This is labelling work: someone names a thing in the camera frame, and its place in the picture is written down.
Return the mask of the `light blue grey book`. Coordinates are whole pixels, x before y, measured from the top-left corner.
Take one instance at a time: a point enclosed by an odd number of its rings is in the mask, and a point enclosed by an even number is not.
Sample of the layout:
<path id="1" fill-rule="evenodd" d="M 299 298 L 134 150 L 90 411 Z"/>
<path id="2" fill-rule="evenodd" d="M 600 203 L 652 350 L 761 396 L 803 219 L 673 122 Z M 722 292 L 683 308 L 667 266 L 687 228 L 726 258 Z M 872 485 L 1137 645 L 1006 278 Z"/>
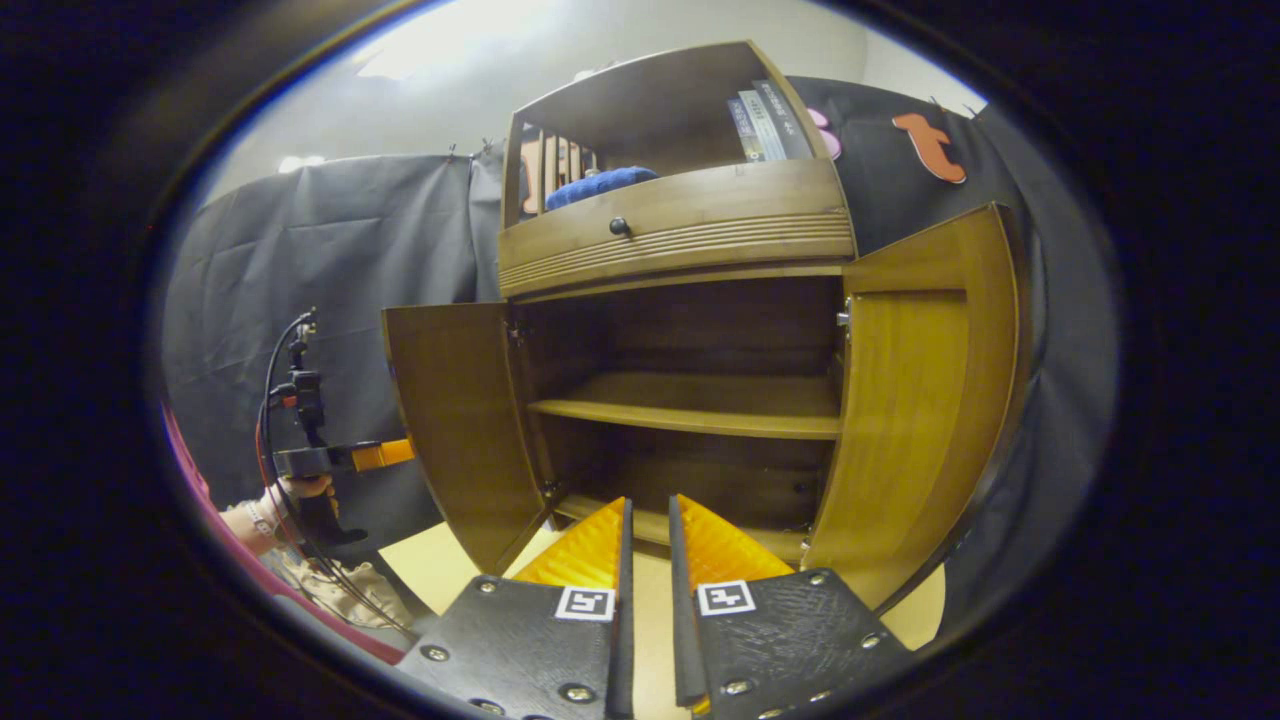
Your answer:
<path id="1" fill-rule="evenodd" d="M 787 160 L 787 150 L 774 118 L 756 90 L 742 90 L 739 100 L 767 161 Z"/>

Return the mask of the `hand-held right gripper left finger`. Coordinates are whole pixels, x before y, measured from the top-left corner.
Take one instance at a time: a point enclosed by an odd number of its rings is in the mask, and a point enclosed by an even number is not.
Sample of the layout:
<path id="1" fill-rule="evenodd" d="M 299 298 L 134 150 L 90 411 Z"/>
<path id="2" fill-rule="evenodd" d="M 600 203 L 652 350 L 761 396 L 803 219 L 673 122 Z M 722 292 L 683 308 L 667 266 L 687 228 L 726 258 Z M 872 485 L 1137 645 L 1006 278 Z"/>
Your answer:
<path id="1" fill-rule="evenodd" d="M 632 539 L 620 497 L 512 578 L 475 577 L 399 671 L 503 720 L 634 720 Z"/>

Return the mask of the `wooden drawer with black knob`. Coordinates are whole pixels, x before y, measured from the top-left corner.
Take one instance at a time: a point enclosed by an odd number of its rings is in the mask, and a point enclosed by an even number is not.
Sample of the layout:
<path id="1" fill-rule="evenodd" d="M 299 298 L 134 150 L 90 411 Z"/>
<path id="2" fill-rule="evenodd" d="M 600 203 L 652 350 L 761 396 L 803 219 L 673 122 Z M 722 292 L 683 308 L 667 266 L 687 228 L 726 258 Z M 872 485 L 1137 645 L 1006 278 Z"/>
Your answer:
<path id="1" fill-rule="evenodd" d="M 739 164 L 613 190 L 499 236 L 517 297 L 695 266 L 854 258 L 845 192 L 826 159 Z"/>

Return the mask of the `wooden double-door shoe cabinet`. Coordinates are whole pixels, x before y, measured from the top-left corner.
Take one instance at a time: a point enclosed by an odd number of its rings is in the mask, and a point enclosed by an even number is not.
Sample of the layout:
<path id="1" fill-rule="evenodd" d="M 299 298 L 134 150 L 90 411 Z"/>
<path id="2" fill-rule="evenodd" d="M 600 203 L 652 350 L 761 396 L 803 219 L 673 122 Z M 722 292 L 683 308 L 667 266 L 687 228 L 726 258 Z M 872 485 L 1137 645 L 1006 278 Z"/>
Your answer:
<path id="1" fill-rule="evenodd" d="M 623 167 L 659 178 L 746 161 L 726 101 L 769 79 L 832 164 L 794 86 L 753 42 L 659 53 L 549 92 L 511 118 L 500 231 L 547 213 L 556 190 Z M 539 398 L 607 372 L 823 377 L 840 402 L 841 273 L 854 258 L 695 266 L 506 297 L 526 428 L 558 519 L 628 496 L 666 544 L 666 500 L 692 497 L 797 565 L 838 439 L 763 439 L 549 416 Z M 499 274 L 500 251 L 498 255 Z"/>

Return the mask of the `blue folded towel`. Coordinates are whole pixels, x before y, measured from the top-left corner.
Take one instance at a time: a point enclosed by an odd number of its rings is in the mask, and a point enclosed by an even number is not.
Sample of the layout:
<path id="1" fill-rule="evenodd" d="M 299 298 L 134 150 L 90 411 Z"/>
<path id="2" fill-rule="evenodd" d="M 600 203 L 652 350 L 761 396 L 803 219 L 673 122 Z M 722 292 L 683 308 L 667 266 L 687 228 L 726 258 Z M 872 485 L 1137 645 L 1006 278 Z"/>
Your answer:
<path id="1" fill-rule="evenodd" d="M 571 182 L 552 192 L 547 199 L 547 211 L 554 211 L 573 202 L 580 202 L 586 199 L 658 178 L 659 176 L 655 172 L 645 167 L 623 167 L 612 170 L 602 170 L 594 176 Z"/>

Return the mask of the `beige patterned cloth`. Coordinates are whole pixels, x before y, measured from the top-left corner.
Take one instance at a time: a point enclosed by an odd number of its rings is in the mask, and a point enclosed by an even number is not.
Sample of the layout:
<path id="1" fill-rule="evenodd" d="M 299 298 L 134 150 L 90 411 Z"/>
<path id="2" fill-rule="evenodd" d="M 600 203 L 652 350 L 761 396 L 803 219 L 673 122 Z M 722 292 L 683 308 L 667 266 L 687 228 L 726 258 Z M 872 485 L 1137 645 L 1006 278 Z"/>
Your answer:
<path id="1" fill-rule="evenodd" d="M 392 583 L 370 562 L 347 568 L 335 561 L 337 579 L 315 561 L 285 548 L 274 548 L 259 561 L 308 602 L 343 623 L 362 629 L 410 629 L 413 615 Z"/>

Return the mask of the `person's pink garment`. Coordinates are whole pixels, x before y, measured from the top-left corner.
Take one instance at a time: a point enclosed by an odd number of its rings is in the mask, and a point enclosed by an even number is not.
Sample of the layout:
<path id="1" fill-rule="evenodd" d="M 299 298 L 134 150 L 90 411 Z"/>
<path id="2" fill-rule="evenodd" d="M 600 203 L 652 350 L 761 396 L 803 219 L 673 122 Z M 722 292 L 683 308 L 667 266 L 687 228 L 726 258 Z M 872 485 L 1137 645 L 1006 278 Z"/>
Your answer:
<path id="1" fill-rule="evenodd" d="M 394 665 L 399 662 L 406 653 L 404 638 L 397 637 L 393 641 L 383 641 L 364 629 L 348 624 L 346 620 L 321 609 L 312 600 L 306 600 L 302 591 L 289 585 L 288 582 L 280 579 L 268 565 L 262 564 L 261 556 L 255 553 L 250 544 L 246 544 L 238 528 L 227 523 L 228 512 L 218 512 L 215 510 L 214 503 L 209 498 L 207 483 L 189 455 L 172 410 L 166 405 L 163 405 L 161 410 L 169 445 L 186 479 L 186 484 L 195 497 L 198 514 L 210 529 L 211 536 L 229 553 L 232 562 L 244 571 L 261 592 L 275 601 L 282 609 L 293 612 L 301 623 L 323 634 L 334 638 L 339 637 L 347 644 L 358 647 L 385 664 Z"/>

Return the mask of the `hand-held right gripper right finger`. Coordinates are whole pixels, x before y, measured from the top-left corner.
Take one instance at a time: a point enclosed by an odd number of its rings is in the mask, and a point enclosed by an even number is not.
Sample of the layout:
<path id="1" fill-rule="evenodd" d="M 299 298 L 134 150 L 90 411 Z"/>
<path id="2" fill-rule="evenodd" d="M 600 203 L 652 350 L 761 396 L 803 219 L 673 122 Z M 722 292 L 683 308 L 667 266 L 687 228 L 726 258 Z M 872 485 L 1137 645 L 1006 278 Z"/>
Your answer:
<path id="1" fill-rule="evenodd" d="M 682 495 L 668 520 L 676 701 L 692 717 L 829 717 L 908 666 L 832 569 L 794 569 Z"/>

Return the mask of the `black backdrop cloth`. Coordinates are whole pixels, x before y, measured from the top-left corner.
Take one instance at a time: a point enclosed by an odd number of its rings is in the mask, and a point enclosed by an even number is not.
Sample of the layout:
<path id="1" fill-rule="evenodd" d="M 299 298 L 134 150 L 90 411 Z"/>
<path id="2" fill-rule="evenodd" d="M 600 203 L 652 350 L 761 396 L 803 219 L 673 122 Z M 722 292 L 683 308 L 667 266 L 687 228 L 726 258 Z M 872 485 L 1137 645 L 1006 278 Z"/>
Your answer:
<path id="1" fill-rule="evenodd" d="M 948 632 L 1029 577 L 1098 474 L 1121 370 L 1114 256 L 1082 186 L 1006 109 L 969 119 L 865 85 L 794 85 L 841 142 L 864 251 L 983 201 L 1006 202 L 1028 233 L 1038 368 L 1009 464 L 945 564 Z M 396 433 L 378 313 L 497 299 L 503 156 L 329 161 L 243 184 L 189 220 L 166 287 L 163 372 L 175 445 L 218 510 L 262 493 L 252 439 L 268 356 L 307 307 L 320 314 L 335 433 Z"/>

